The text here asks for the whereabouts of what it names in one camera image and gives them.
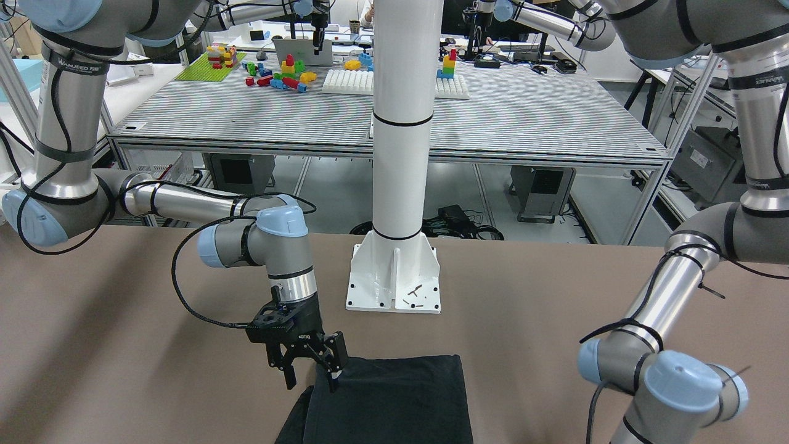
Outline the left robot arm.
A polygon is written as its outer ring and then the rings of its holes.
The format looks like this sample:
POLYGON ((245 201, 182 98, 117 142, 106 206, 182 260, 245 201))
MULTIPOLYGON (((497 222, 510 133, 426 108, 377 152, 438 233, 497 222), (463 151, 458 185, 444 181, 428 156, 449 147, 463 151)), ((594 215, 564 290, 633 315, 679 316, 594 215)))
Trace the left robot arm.
POLYGON ((713 205, 669 237, 628 312, 581 339, 578 369, 633 397, 613 443, 688 443, 748 404, 725 366, 666 350, 683 306, 722 260, 787 264, 787 2, 602 1, 624 48, 643 67, 673 67, 702 45, 727 62, 746 169, 738 202, 713 205))

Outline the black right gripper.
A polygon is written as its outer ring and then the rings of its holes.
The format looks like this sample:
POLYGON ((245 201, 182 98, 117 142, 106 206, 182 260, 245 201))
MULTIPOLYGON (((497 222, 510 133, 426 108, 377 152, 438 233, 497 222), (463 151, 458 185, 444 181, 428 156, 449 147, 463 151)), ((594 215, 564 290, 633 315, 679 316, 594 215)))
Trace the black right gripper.
POLYGON ((328 391, 335 393, 339 388, 339 377, 349 361, 343 332, 324 334, 317 295, 297 302, 285 302, 282 290, 271 292, 271 303, 284 304, 295 310, 293 320, 298 338, 288 345, 266 345, 269 366, 280 368, 285 377, 285 387, 293 390, 298 383, 293 359, 296 356, 310 357, 316 363, 316 376, 323 376, 328 391))

